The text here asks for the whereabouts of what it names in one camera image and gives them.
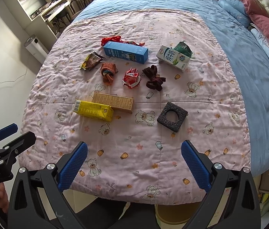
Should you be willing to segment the person's left hand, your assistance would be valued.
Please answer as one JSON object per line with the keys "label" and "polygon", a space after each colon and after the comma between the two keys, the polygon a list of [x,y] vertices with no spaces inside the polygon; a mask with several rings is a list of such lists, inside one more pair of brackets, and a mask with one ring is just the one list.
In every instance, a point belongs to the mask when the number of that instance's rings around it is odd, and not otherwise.
{"label": "person's left hand", "polygon": [[0,208],[7,214],[9,209],[8,195],[3,182],[0,183]]}

